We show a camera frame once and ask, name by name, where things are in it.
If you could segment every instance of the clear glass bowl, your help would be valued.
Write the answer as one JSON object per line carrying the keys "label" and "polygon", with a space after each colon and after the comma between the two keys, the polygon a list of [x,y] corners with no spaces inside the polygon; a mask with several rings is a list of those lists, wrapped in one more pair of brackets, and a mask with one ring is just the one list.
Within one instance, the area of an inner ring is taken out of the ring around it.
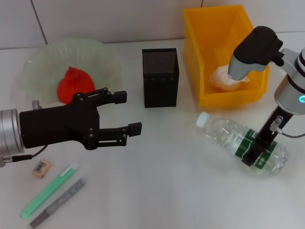
{"label": "clear glass bowl", "polygon": [[69,66],[88,73],[95,89],[111,90],[120,83],[121,65],[109,47],[90,39],[69,38],[40,48],[26,61],[22,88],[43,104],[57,102],[57,85]]}

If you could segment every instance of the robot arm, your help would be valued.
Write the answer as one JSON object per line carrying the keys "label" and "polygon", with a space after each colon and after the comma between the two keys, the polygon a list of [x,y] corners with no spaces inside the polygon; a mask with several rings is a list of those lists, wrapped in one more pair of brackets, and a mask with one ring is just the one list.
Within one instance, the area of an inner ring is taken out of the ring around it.
{"label": "robot arm", "polygon": [[32,111],[0,111],[0,167],[5,163],[31,159],[32,155],[15,156],[24,148],[47,146],[65,141],[78,141],[87,150],[98,147],[125,146],[127,136],[141,134],[142,124],[100,129],[97,106],[121,104],[127,100],[125,91],[111,94],[107,88],[91,93],[76,93],[64,106],[41,109],[33,103]]}
{"label": "robot arm", "polygon": [[273,142],[293,115],[305,114],[305,49],[301,53],[283,49],[276,33],[265,27],[256,27],[234,50],[228,75],[234,80],[245,78],[251,71],[263,71],[274,62],[287,75],[275,91],[278,107],[270,115],[242,161],[248,166]]}

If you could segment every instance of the green highlighter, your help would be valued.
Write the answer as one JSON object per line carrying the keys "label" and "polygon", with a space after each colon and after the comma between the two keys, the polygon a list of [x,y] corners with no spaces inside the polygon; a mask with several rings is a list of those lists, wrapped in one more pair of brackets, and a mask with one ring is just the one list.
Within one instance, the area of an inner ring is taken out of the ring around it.
{"label": "green highlighter", "polygon": [[77,169],[76,163],[69,164],[49,185],[22,211],[21,217],[27,219],[40,207]]}

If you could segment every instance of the black mesh pencil holder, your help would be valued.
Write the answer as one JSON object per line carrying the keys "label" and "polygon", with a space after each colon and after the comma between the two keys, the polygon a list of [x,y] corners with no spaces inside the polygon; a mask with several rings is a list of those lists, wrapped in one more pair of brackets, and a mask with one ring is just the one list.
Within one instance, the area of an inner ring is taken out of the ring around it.
{"label": "black mesh pencil holder", "polygon": [[145,107],[176,106],[179,65],[176,49],[143,49]]}

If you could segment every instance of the gray pen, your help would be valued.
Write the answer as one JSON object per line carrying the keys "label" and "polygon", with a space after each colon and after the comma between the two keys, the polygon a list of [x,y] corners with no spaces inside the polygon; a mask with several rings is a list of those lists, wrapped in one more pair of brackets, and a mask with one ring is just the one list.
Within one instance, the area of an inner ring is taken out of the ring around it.
{"label": "gray pen", "polygon": [[75,193],[77,193],[82,187],[84,187],[85,182],[79,179],[74,185],[72,185],[67,191],[65,191],[60,197],[58,197],[53,203],[51,203],[40,215],[38,215],[31,223],[32,228],[37,227],[41,224],[47,217],[53,214],[57,209],[59,209],[65,202],[68,201]]}

